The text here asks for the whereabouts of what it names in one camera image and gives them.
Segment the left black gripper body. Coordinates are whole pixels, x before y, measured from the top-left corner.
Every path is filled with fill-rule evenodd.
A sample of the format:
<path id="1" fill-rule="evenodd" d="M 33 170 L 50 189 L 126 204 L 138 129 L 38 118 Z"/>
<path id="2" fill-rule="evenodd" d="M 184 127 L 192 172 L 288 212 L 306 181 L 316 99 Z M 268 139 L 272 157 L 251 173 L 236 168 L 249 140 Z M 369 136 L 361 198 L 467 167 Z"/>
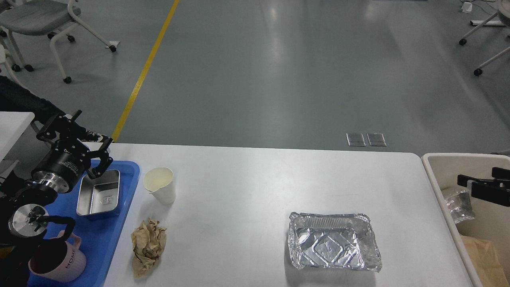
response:
<path id="1" fill-rule="evenodd" d="M 31 178 L 58 194 L 69 193 L 91 165 L 90 158 L 86 157 L 89 151 L 86 146 L 52 148 L 31 171 Z"/>

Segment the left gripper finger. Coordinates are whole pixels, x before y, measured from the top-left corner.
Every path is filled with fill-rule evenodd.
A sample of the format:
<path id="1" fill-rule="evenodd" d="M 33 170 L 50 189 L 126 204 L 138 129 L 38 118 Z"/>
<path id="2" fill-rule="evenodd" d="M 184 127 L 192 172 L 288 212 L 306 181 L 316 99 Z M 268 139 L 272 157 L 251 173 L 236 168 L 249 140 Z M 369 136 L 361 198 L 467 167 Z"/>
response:
<path id="1" fill-rule="evenodd" d="M 113 158 L 111 158 L 108 151 L 112 142 L 113 138 L 107 138 L 99 147 L 99 149 L 94 151 L 88 149 L 86 152 L 82 153 L 82 159 L 84 161 L 85 167 L 87 167 L 86 173 L 89 178 L 96 179 L 101 177 L 113 162 Z M 100 162 L 96 167 L 90 167 L 91 159 L 99 159 Z"/>
<path id="2" fill-rule="evenodd" d="M 36 138 L 49 147 L 49 152 L 82 152 L 82 130 L 75 120 L 82 114 L 77 110 L 71 117 L 54 115 L 36 130 Z"/>

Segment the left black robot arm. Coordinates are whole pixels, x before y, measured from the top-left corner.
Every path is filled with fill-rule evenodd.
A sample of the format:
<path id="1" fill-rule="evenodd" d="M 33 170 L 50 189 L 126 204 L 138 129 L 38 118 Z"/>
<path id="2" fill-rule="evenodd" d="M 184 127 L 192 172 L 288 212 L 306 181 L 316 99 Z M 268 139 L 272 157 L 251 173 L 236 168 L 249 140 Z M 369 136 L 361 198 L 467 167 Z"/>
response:
<path id="1" fill-rule="evenodd" d="M 50 145 L 49 152 L 22 188 L 10 189 L 1 198 L 1 247 L 11 248 L 1 260 L 2 287 L 27 285 L 28 262 L 44 241 L 49 223 L 65 225 L 64 238 L 71 236 L 75 220 L 49 215 L 46 205 L 72 191 L 84 173 L 92 179 L 101 177 L 113 162 L 108 151 L 112 138 L 105 138 L 95 151 L 79 140 L 75 121 L 81 113 L 78 110 L 70 118 L 55 115 L 45 123 L 36 138 Z"/>

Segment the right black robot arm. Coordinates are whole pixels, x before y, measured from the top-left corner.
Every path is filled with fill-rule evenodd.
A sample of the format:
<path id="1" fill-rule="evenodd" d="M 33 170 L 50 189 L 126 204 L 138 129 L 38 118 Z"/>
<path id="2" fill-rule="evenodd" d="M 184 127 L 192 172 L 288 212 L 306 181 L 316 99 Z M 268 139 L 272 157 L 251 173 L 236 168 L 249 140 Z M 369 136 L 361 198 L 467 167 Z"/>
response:
<path id="1" fill-rule="evenodd" d="M 457 176 L 457 185 L 466 187 L 473 198 L 510 206 L 510 171 L 499 167 L 492 168 L 492 179 L 478 179 L 466 175 Z"/>

